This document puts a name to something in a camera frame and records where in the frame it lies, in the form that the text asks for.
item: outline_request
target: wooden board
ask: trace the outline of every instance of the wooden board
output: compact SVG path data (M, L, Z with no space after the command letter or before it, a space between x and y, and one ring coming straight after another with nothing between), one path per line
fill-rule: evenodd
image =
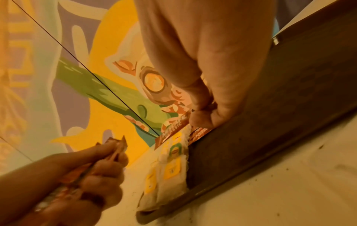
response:
M173 212L357 108L357 1L339 0L276 36L244 112L190 146L190 191Z

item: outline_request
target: black string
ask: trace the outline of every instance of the black string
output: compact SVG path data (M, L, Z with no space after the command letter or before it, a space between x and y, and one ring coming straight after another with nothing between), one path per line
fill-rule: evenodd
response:
M125 104L125 106L127 106L137 117L139 117L152 131L154 131L154 133L156 133L157 136L159 136L159 134L153 130L135 111L133 111L124 101L122 101L108 86L106 86L100 79L98 79L98 77L92 73L84 64L82 64L82 62L80 62L70 51L68 51L68 49L66 49L59 41L57 41L57 39L55 39L55 37L53 37L46 29L44 29L34 18L32 18L32 16L30 16L30 14L28 14L23 8L21 8L21 6L19 6L19 4L17 4L14 0L12 0L13 3L15 3L25 14L27 14L35 23L37 23L38 26L40 26L49 36L51 36L58 44L60 44L62 46L62 48L64 48L73 58L75 58L85 69L87 69L98 81L100 81L101 84L103 84L109 91L111 91L121 102L123 102L123 104Z
M25 155L22 151L20 151L19 149L15 148L11 143L9 143L7 140L5 140L3 137L0 137L0 139L2 139L3 141L5 141L8 145L10 145L13 149L15 149L16 151L20 152L23 156L25 156L26 158L28 158L30 161L33 162L32 159L30 159L30 157L28 157L27 155Z

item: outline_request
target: painted wall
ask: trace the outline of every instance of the painted wall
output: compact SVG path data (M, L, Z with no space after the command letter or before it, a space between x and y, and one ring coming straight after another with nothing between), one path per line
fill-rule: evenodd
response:
M132 0L9 0L5 9L3 172L123 135L130 165L191 107L151 64Z

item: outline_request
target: hand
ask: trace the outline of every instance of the hand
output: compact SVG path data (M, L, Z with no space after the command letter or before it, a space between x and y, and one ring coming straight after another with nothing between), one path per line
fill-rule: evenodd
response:
M275 0L135 0L135 5L153 65L191 96L192 125L215 128L242 111L271 44Z
M80 152L52 155L1 177L0 225L14 222L31 211L58 185L59 178L71 170L98 161L92 169L93 175L86 177L80 187L88 194L102 197L104 205L81 199L68 207L58 205L45 210L46 214L54 216L62 212L61 208L66 209L59 219L64 225L95 225L101 212L117 205L122 198L119 185L124 181L123 167L128 164L128 157L121 153L119 162L102 160L115 151L116 144L113 141Z

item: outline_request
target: cartoon face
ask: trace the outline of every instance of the cartoon face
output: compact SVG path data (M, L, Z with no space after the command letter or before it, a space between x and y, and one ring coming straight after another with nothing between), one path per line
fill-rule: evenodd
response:
M106 59L112 72L132 82L138 91L159 105L188 107L189 95L173 86L154 68L142 41L139 23L136 23L120 44L116 54Z

